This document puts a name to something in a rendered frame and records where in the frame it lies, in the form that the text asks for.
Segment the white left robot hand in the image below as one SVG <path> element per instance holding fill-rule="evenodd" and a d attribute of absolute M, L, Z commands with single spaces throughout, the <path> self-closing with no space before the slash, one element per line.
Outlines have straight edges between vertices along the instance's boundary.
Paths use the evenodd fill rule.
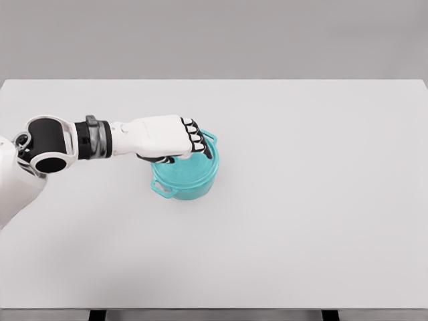
<path fill-rule="evenodd" d="M 173 163 L 192 154 L 212 153 L 199 125 L 192 118 L 178 115 L 152 116 L 133 120 L 122 126 L 130 140 L 132 152 L 152 163 Z"/>

